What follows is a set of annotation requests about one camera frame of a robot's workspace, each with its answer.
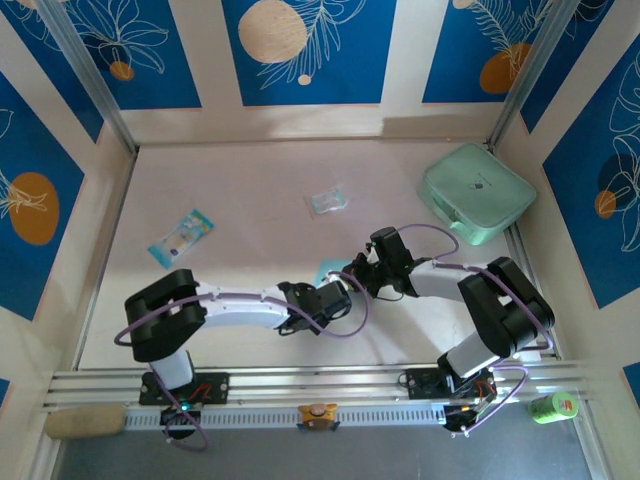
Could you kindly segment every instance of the metal pole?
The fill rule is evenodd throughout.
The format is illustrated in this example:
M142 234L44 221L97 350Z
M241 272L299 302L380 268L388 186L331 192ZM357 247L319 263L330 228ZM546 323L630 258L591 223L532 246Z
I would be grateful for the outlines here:
M107 83L87 51L65 7L57 0L34 0L38 14L51 32L67 62L87 91L89 98L113 129L116 137L132 154L136 145L127 125L120 115L120 108Z
M527 55L525 62L520 68L520 73L513 82L507 98L505 98L504 108L498 117L496 125L493 127L493 131L487 139L487 146L490 151L493 152L495 150L504 132L511 124L511 120L520 112L522 105L524 105L531 90L533 90L549 57L553 54L556 45L560 41L560 38L562 38L565 28L567 28L580 2L581 0L554 1L549 15L542 24L540 32L533 42L533 47L529 55Z

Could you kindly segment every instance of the orange circle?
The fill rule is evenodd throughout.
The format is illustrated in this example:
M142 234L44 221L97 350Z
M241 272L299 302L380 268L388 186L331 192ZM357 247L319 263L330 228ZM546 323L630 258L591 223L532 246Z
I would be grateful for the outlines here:
M602 218L610 218L616 212L616 196L609 190L601 191L596 197L596 213Z
M49 243L60 218L58 194L49 179L34 172L19 175L11 182L9 200L14 202L9 216L18 236L31 245Z
M116 60L109 67L109 71L111 75L116 77L118 80L122 80L123 82L128 82L133 78L135 72L131 65L125 62L121 62L120 60Z
M494 95L507 93L530 49L530 43L518 43L491 57L480 72L480 88Z

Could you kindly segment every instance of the blue wallpaper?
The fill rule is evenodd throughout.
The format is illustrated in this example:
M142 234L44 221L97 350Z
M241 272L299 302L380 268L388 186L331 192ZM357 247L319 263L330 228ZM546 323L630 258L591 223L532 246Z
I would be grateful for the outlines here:
M0 74L0 306L33 320L84 174Z
M104 120L60 53L37 12L17 0L0 0L0 10L69 105L87 134L98 140Z
M600 308L640 287L640 37L544 163Z
M9 380L0 378L0 409L2 409L2 404L4 403L4 397L7 395L8 391L9 391Z
M623 371L631 387L631 392L636 399L636 404L640 407L640 362L627 365Z
M451 0L423 103L501 102L551 3Z
M120 108L201 107L168 0L62 5ZM17 0L0 0L0 7L56 87L73 92L73 71L37 13Z
M222 5L245 106L380 103L395 0Z
M529 132L596 32L614 0L582 0L520 113Z

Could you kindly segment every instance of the blue packaging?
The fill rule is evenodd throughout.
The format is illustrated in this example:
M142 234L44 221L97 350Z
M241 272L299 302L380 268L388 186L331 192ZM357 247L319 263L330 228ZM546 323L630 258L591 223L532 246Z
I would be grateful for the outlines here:
M148 248L149 253L160 262L160 265L169 268L180 255L212 228L213 223L207 217L198 210L193 210L168 235L151 245Z

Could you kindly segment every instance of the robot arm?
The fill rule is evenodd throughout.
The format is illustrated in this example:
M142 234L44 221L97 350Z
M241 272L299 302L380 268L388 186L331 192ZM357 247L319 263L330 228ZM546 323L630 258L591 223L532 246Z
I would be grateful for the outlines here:
M255 325L276 329L280 335L306 329L318 335L316 327L279 303L298 307L321 328L351 309L351 299L341 281L319 288L282 282L264 290L230 291L196 282L190 270L176 270L125 302L129 325L158 308L191 297L197 298L131 331L133 357L149 362L169 390L188 387L194 381L193 366L183 345L199 329ZM260 301L267 297L276 301Z
M539 332L514 302L504 301L504 292L486 276L441 267L432 259L414 260L398 231L388 227L371 235L367 254L358 254L344 272L374 298L380 288L392 285L397 292L413 297L464 301L476 332L438 359L439 376L446 378L447 389L454 395L485 367L522 350ZM553 325L551 308L511 259L498 258L486 269L515 292L544 328ZM260 302L265 297L276 301ZM177 270L125 302L129 325L172 302L190 298L193 302L172 308L130 332L134 358L151 363L169 390L187 393L197 382L183 345L198 329L255 325L276 329L280 335L306 329L318 335L318 328L284 304L305 312L321 328L351 309L344 283L338 279L329 279L319 288L282 282L265 290L230 292L196 282L190 270Z
M429 258L414 260L399 232L387 227L371 235L367 254L360 253L344 271L374 298L381 287L391 285L412 297L435 296L466 304L476 332L438 359L440 369L451 377L454 393L483 368L522 350L540 332L513 301L505 301L508 297L487 276L442 266ZM515 293L544 328L553 326L551 308L513 260L501 257L482 268Z

